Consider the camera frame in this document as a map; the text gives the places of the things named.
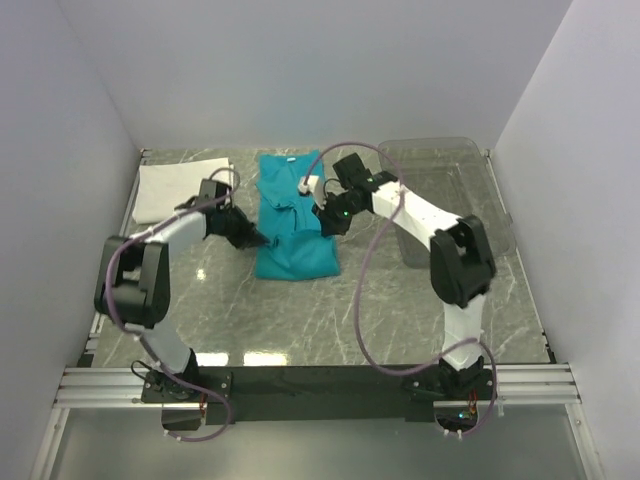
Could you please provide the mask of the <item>teal t shirt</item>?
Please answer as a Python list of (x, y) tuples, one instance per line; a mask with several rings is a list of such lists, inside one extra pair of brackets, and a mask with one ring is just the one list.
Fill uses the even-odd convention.
[(269, 240), (257, 251), (255, 276), (259, 279), (303, 281), (341, 273), (335, 239), (321, 234), (312, 212), (313, 199), (298, 192), (298, 183), (308, 171), (325, 178), (324, 167), (313, 163), (318, 155), (313, 150), (259, 156), (258, 230)]

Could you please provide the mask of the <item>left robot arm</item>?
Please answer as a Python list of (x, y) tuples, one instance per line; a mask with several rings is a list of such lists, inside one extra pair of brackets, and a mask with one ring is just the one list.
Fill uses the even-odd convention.
[(179, 402), (197, 395), (200, 378), (196, 354), (168, 319), (170, 264), (210, 236), (223, 237), (240, 250), (269, 243), (232, 203), (181, 209), (141, 233), (109, 237), (96, 283), (96, 310), (142, 344), (152, 368), (165, 376), (164, 389)]

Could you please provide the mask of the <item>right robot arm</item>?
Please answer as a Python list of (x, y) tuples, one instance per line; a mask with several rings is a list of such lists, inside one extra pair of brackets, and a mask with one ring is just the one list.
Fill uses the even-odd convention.
[(389, 171), (371, 172), (351, 154), (334, 171), (343, 191), (328, 193), (319, 176), (308, 174), (298, 192), (313, 201), (312, 211), (325, 237), (343, 235), (353, 216), (368, 211), (404, 230), (428, 251), (433, 291), (443, 303), (443, 351), (431, 368), (432, 392), (467, 398), (488, 381), (480, 344), (486, 296), (496, 264), (482, 221), (460, 217), (412, 192)]

